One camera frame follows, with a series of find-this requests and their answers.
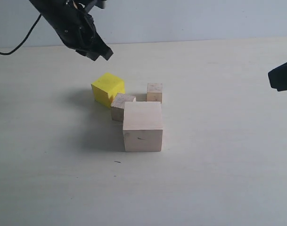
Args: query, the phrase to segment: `cube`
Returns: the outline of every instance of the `cube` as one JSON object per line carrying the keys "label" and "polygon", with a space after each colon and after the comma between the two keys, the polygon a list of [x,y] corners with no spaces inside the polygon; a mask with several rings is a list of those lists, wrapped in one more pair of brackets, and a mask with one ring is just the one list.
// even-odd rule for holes
{"label": "cube", "polygon": [[111,104],[112,120],[123,122],[124,118],[124,103],[136,101],[135,96],[117,93],[114,101]]}
{"label": "cube", "polygon": [[124,81],[110,73],[105,73],[91,84],[95,100],[111,108],[117,93],[125,93]]}
{"label": "cube", "polygon": [[162,103],[162,83],[148,83],[147,101],[159,101]]}
{"label": "cube", "polygon": [[163,123],[160,102],[125,102],[123,137],[126,152],[162,150]]}

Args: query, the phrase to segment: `table surface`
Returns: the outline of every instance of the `table surface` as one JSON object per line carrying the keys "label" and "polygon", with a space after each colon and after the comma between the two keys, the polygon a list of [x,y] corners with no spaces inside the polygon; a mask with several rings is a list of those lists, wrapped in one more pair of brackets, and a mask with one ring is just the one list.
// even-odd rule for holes
{"label": "table surface", "polygon": [[[287,38],[66,47],[0,56],[0,226],[287,226]],[[126,153],[94,102],[103,73],[144,100],[161,82],[164,141]]]}

